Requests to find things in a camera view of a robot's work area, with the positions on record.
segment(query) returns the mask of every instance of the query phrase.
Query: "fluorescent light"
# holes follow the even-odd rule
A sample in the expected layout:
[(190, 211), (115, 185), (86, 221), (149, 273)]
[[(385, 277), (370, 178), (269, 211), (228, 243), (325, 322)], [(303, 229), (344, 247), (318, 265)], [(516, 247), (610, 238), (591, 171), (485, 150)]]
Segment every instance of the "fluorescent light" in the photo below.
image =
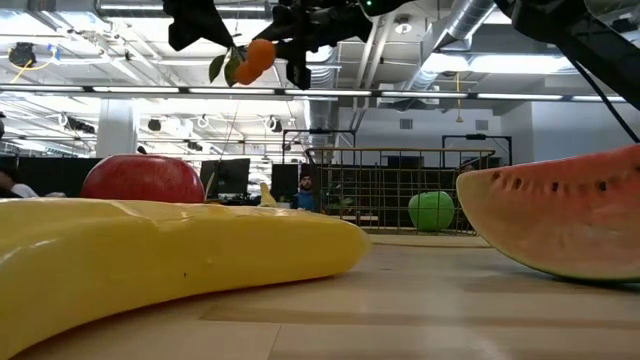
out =
[(480, 55), (471, 60), (469, 71), (498, 74), (553, 74), (571, 63), (549, 55)]
[(422, 71), (433, 73), (445, 71), (464, 72), (469, 71), (469, 62), (464, 56), (435, 53), (427, 58), (421, 69)]
[[(607, 96), (607, 99), (611, 102), (627, 102), (621, 96)], [(576, 95), (571, 98), (572, 101), (586, 101), (586, 102), (601, 102), (602, 98), (597, 95)]]
[(529, 100), (529, 101), (553, 101), (561, 100), (562, 95), (536, 95), (536, 94), (478, 94), (478, 99), (488, 100)]
[(285, 90), (287, 95), (301, 96), (371, 96), (366, 90)]
[(143, 87), (143, 86), (95, 86), (97, 92), (118, 93), (177, 93), (180, 89), (174, 87)]
[(162, 11), (162, 5), (100, 5), (101, 10), (148, 10)]
[(383, 97), (406, 97), (406, 98), (425, 98), (425, 99), (464, 99), (468, 95), (466, 93), (446, 93), (446, 92), (413, 92), (413, 91), (383, 91)]
[[(109, 5), (100, 6), (101, 10), (146, 10), (146, 11), (162, 11), (162, 5)], [(264, 11), (262, 6), (216, 6), (218, 11)]]
[(273, 95), (274, 90), (271, 89), (251, 89), (251, 88), (189, 88), (192, 94), (218, 94), (218, 95)]
[(264, 11), (264, 7), (262, 6), (224, 6), (218, 5), (216, 6), (218, 11), (240, 11), (240, 12), (248, 12), (248, 11)]
[(26, 150), (33, 150), (33, 151), (39, 151), (39, 152), (44, 152), (47, 150), (47, 148), (42, 144), (38, 144), (36, 142), (29, 141), (29, 140), (13, 140), (13, 142), (19, 148), (23, 148)]
[(84, 91), (80, 86), (55, 85), (0, 85), (1, 91)]

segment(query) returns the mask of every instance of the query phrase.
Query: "apple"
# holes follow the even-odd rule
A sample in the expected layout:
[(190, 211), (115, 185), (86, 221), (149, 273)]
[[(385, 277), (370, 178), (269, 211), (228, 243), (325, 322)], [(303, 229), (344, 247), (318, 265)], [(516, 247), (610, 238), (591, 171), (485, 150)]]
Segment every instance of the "apple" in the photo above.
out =
[(114, 155), (91, 169), (81, 196), (202, 203), (204, 189), (196, 171), (182, 160), (157, 155)]

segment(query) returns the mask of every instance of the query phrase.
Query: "banana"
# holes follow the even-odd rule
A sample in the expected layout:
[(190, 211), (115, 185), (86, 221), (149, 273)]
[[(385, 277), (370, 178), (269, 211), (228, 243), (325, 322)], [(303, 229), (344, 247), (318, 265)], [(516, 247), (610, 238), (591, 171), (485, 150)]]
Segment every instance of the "banana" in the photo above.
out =
[(260, 183), (260, 205), (262, 207), (278, 207), (278, 203), (276, 203), (276, 199), (271, 196), (269, 192), (269, 187), (265, 183)]
[(350, 269), (358, 227), (260, 207), (145, 201), (0, 202), (0, 359), (118, 312)]

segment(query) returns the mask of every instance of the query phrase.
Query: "wooden table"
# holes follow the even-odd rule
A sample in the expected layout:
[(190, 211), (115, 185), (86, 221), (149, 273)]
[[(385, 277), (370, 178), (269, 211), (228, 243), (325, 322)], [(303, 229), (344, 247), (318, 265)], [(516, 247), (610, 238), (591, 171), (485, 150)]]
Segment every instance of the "wooden table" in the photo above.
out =
[(561, 282), (490, 248), (378, 245), (340, 277), (152, 306), (16, 359), (637, 360), (640, 286)]

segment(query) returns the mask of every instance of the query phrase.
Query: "orange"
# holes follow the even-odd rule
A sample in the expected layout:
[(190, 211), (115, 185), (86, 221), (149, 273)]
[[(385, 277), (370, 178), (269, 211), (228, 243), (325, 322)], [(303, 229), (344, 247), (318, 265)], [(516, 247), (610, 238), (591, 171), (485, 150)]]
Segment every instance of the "orange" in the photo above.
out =
[(248, 62), (243, 62), (236, 68), (233, 78), (242, 85), (249, 85), (262, 75), (262, 70), (256, 70), (249, 66)]
[(269, 40), (253, 40), (247, 48), (247, 61), (256, 70), (265, 71), (276, 60), (276, 47)]

